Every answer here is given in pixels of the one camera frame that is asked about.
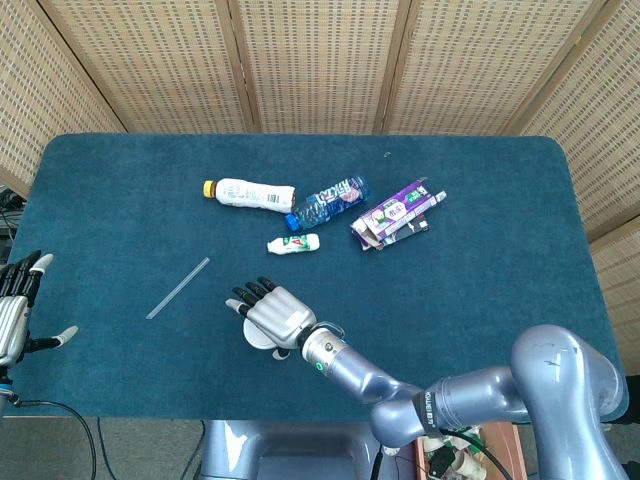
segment clear plastic straw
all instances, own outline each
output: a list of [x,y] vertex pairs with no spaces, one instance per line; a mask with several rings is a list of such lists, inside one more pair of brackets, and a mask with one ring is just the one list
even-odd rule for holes
[[202,260],[198,266],[196,268],[194,268],[191,273],[189,275],[187,275],[186,277],[184,277],[184,280],[182,280],[178,286],[176,288],[174,288],[173,290],[171,290],[171,293],[169,293],[169,295],[167,295],[166,297],[164,297],[164,299],[158,304],[158,306],[156,308],[154,308],[153,310],[151,310],[149,312],[149,315],[147,315],[147,320],[151,320],[153,317],[155,317],[160,310],[162,310],[164,307],[167,306],[167,303],[169,303],[171,300],[173,300],[173,297],[175,297],[178,293],[180,293],[180,290],[182,290],[187,283],[189,283],[191,280],[193,280],[193,277],[195,277],[198,272],[200,272],[200,270],[202,270],[205,265],[209,263],[209,257],[204,257],[204,260]]

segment table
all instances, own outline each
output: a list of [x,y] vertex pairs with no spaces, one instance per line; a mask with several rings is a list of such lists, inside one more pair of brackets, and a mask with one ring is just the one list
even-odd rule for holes
[[[267,254],[287,233],[281,214],[202,195],[205,179],[235,177],[294,185],[304,198],[353,173],[371,200],[315,229],[321,247],[308,254]],[[360,251],[350,222],[422,176],[448,194],[427,212],[430,230]],[[64,135],[44,153],[12,258],[33,249],[56,259],[32,335],[80,330],[64,348],[29,355],[11,372],[14,387],[85,415],[367,418],[297,354],[276,362],[244,341],[224,300],[259,275],[341,324],[372,362],[425,387],[507,364],[515,338],[539,323],[574,330],[621,365],[566,160],[549,138]],[[146,320],[205,256],[209,265]]]

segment yellow bottle cap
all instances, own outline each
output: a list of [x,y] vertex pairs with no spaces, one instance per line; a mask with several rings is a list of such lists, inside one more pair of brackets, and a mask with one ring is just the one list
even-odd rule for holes
[[216,197],[216,182],[215,180],[206,180],[202,186],[202,193],[207,198]]

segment woven panel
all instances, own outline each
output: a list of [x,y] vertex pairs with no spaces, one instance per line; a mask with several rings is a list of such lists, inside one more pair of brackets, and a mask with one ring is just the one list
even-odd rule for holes
[[499,133],[590,3],[423,1],[386,128]]
[[640,204],[640,0],[622,2],[527,135],[564,148],[587,231]]
[[397,0],[241,0],[263,129],[371,133]]
[[123,130],[69,54],[27,2],[0,2],[0,166],[21,195],[54,136]]
[[640,375],[640,223],[593,260],[627,374]]
[[129,130],[245,130],[214,0],[43,5]]

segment plastic water bottle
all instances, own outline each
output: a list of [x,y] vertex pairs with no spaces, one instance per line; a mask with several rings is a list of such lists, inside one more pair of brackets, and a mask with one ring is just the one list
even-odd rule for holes
[[345,178],[319,193],[308,197],[285,216],[287,226],[295,232],[328,222],[347,208],[369,198],[369,185],[360,175]]

